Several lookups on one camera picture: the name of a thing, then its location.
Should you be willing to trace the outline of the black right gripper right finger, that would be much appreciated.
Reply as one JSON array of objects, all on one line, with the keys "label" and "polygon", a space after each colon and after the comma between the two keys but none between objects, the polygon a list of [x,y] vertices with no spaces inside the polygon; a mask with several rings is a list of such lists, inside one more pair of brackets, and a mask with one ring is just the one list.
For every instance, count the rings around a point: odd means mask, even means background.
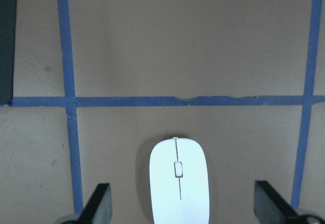
[{"label": "black right gripper right finger", "polygon": [[261,224],[300,223],[299,215],[265,180],[254,183],[254,214]]}]

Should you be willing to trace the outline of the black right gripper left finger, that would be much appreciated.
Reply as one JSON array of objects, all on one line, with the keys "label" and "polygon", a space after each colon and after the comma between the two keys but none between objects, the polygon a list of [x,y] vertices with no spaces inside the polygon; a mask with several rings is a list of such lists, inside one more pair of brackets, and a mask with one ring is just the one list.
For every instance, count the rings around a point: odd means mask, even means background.
[{"label": "black right gripper left finger", "polygon": [[112,218],[110,183],[100,183],[80,214],[77,223],[109,224]]}]

